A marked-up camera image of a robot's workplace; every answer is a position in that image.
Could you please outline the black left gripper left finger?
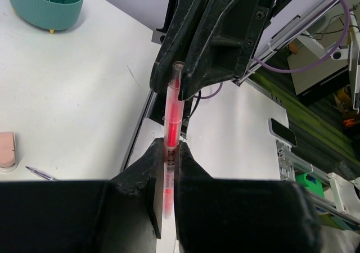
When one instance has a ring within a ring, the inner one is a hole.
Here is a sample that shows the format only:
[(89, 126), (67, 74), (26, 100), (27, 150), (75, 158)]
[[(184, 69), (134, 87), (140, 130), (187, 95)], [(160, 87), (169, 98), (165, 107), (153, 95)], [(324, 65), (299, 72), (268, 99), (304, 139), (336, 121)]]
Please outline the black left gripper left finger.
[(1, 183), (2, 252), (155, 252), (162, 138), (110, 180)]

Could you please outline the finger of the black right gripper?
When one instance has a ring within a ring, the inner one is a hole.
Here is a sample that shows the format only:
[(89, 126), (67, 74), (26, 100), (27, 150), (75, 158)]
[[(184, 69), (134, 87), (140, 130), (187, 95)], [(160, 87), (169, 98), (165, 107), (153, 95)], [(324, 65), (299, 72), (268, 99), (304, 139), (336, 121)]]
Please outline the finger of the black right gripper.
[(150, 76), (153, 92), (166, 90), (175, 62), (188, 62), (197, 56), (195, 47), (203, 46), (205, 39), (199, 33), (205, 30), (210, 0), (169, 0), (163, 30), (165, 36), (155, 59)]
[(180, 100), (209, 85), (243, 79), (275, 0), (209, 0), (195, 30)]

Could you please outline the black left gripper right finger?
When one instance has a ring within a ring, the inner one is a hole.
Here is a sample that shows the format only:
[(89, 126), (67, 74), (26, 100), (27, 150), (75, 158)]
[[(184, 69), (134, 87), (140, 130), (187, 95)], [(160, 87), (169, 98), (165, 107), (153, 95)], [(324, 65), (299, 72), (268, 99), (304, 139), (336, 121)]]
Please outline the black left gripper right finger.
[(180, 252), (320, 252), (321, 224), (295, 182), (211, 177), (178, 146), (174, 211)]

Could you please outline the red highlighter pen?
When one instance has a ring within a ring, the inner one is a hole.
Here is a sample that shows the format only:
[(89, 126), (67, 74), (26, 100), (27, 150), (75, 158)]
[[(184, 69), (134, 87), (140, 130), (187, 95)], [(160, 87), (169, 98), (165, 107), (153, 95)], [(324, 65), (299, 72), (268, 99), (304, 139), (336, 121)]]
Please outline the red highlighter pen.
[(164, 199), (163, 217), (169, 219), (174, 201), (174, 171), (176, 151), (181, 135), (184, 102), (178, 99), (183, 62), (175, 62), (168, 83), (164, 115)]

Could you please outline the clear ballpoint pen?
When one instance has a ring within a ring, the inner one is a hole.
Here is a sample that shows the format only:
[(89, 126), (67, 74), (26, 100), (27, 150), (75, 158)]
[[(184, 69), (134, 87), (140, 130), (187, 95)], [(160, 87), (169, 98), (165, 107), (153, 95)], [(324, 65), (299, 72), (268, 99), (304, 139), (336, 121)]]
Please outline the clear ballpoint pen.
[(26, 166), (26, 169), (28, 169), (31, 173), (33, 173), (34, 175), (36, 175), (44, 180), (53, 181), (53, 182), (59, 181), (57, 178), (55, 178), (41, 170), (38, 170), (36, 168)]

